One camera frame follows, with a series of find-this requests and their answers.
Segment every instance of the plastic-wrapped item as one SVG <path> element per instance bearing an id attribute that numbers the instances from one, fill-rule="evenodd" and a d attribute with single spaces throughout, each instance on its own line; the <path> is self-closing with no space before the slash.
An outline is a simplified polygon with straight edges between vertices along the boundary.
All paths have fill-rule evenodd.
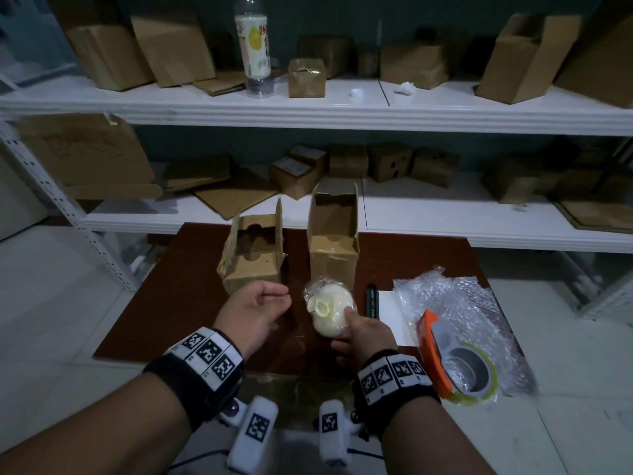
<path id="1" fill-rule="evenodd" d="M 413 280 L 394 280 L 396 299 L 414 339 L 418 339 L 416 324 L 429 309 L 450 323 L 460 343 L 475 347 L 492 361 L 504 394 L 533 393 L 534 375 L 518 350 L 493 292 L 480 287 L 476 277 L 451 279 L 443 276 L 443 271 L 438 267 Z M 448 375 L 457 385 L 460 383 L 458 370 Z"/>
<path id="2" fill-rule="evenodd" d="M 356 310 L 349 289 L 341 282 L 328 277 L 311 280 L 303 291 L 315 330 L 324 337 L 336 338 L 347 326 L 345 308 Z"/>

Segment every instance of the left hand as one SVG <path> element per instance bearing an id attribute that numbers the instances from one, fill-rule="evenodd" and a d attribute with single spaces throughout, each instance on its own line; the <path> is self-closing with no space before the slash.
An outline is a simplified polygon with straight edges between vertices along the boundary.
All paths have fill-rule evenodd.
<path id="1" fill-rule="evenodd" d="M 246 361 L 277 328 L 275 320 L 290 304 L 287 286 L 263 280 L 251 282 L 226 301 L 213 328 L 231 338 Z"/>

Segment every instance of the dark wood tabletop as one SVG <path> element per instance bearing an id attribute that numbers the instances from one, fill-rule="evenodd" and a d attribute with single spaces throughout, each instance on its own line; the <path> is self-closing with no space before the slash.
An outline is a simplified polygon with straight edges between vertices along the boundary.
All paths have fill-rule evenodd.
<path id="1" fill-rule="evenodd" d="M 186 223 L 160 258 L 94 356 L 149 362 L 201 326 L 211 327 L 228 298 L 216 268 L 228 225 Z M 354 298 L 365 312 L 365 289 L 374 283 L 392 290 L 393 279 L 411 279 L 440 265 L 448 277 L 476 276 L 489 284 L 465 238 L 361 232 Z M 264 347 L 246 364 L 251 372 L 349 379 L 340 369 L 329 340 L 312 327 L 303 289 L 310 280 L 306 231 L 284 229 L 282 279 L 292 306 Z M 415 354 L 416 349 L 404 351 Z"/>

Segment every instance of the white tiled floor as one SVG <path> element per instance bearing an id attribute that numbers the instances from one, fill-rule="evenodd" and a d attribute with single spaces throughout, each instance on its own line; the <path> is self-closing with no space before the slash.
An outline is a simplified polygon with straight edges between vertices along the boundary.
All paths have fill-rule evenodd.
<path id="1" fill-rule="evenodd" d="M 446 403 L 448 412 L 499 475 L 629 473 L 633 329 L 577 319 L 560 296 L 548 256 L 477 254 L 540 395 L 478 407 Z M 0 243 L 0 450 L 140 372 L 138 365 L 92 359 L 131 298 L 73 229 L 34 227 Z M 181 457 L 227 448 L 229 432 L 217 423 L 202 427 Z M 353 447 L 380 453 L 376 440 L 354 439 Z M 225 472 L 222 457 L 181 471 L 211 472 Z M 385 468 L 353 455 L 346 470 L 331 471 L 319 460 L 316 434 L 275 431 L 259 473 L 299 472 L 384 474 Z"/>

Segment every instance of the plastic bottle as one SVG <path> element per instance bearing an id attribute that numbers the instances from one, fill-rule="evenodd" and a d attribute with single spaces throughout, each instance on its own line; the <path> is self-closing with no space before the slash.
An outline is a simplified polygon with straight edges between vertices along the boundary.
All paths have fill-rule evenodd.
<path id="1" fill-rule="evenodd" d="M 275 94 L 270 76 L 268 18 L 261 0 L 235 0 L 235 26 L 246 74 L 246 92 L 254 98 Z"/>

